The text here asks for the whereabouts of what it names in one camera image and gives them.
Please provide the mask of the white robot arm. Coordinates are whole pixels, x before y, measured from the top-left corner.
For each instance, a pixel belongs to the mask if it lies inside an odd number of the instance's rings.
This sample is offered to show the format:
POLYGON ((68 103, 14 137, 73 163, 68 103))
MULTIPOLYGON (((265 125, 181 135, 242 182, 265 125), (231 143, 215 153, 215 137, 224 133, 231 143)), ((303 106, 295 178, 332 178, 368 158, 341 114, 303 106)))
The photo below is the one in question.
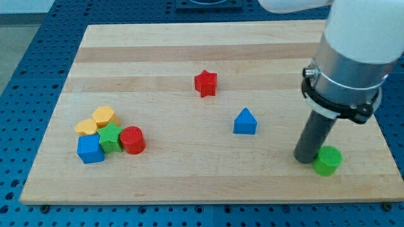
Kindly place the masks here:
POLYGON ((329 5, 316 55, 302 74, 307 104, 329 119, 363 124, 403 53, 403 0, 259 0, 285 14, 329 5))

